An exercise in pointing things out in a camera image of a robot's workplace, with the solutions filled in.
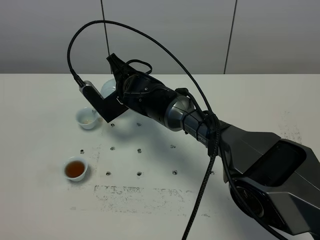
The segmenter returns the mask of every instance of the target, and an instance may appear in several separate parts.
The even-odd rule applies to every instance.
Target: gray wall
[[[162,43],[193,74],[224,72],[236,0],[102,0],[107,20]],[[226,73],[320,73],[320,1],[238,0]],[[0,73],[68,73],[68,44],[84,24],[102,19],[100,0],[4,0]],[[182,74],[165,52],[134,32],[107,25],[109,49],[140,59],[157,74]],[[110,73],[103,24],[75,41],[78,73]]]

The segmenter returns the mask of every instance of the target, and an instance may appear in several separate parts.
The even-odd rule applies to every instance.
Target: table
[[[113,78],[81,77],[97,89]],[[186,75],[154,77],[205,107]],[[320,75],[194,77],[219,119],[303,143],[320,159]],[[133,111],[81,129],[75,113],[90,104],[69,74],[0,74],[0,90],[1,239],[181,239],[209,162],[201,143]],[[71,183],[62,164],[80,150],[89,171]],[[237,208],[219,158],[213,172],[188,239],[275,239]]]

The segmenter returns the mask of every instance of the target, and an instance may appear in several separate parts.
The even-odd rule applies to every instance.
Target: cup rim
[[[92,114],[94,115],[94,120],[93,120],[92,122],[90,122],[90,123],[82,123],[82,122],[79,122],[79,121],[78,121],[78,114],[79,114],[80,111],[82,111],[82,110],[84,110],[84,109],[91,109],[91,110],[94,110],[94,111],[95,111],[94,114],[92,113]],[[86,125],[93,124],[93,123],[95,123],[95,122],[97,121],[98,118],[99,118],[98,111],[95,110],[95,109],[92,108],[92,107],[84,107],[84,108],[81,108],[81,109],[78,110],[78,111],[76,112],[76,114],[75,114],[75,120],[76,120],[76,122],[77,122],[79,125],[82,125],[82,126],[86,126]]]
[[[83,170],[83,173],[81,173],[79,176],[76,176],[76,177],[69,177],[67,176],[66,174],[66,167],[69,163],[72,163],[72,162],[76,162],[76,161],[80,161],[84,164],[84,170]],[[82,177],[84,174],[86,174],[86,171],[88,169],[88,162],[83,158],[83,157],[80,157],[80,156],[72,156],[70,157],[67,161],[64,162],[63,164],[63,168],[62,168],[62,171],[63,171],[63,175],[66,179],[69,179],[69,180],[76,180],[80,177]]]

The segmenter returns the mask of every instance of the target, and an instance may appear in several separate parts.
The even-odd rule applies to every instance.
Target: robotic arm
[[[68,49],[68,63],[74,39]],[[149,75],[152,68],[146,62],[123,62],[115,54],[107,60],[116,81],[116,91],[107,98],[91,82],[82,81],[71,64],[69,67],[82,94],[108,123],[132,109],[172,131],[185,131],[208,148],[209,156],[215,154],[212,146],[217,129],[210,114],[199,110],[186,88],[166,87]],[[151,70],[137,71],[130,66],[133,62],[145,64]],[[291,235],[309,232],[315,240],[320,240],[320,163],[313,151],[274,133],[248,132],[219,123],[218,155],[227,162],[223,179],[230,182],[230,194],[237,206],[263,226]]]

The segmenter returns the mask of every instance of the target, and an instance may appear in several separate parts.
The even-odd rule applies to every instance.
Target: brown liquid
[[[76,178],[79,177],[85,171],[85,165],[81,161],[73,161],[70,162],[65,167],[65,174],[69,178]]]

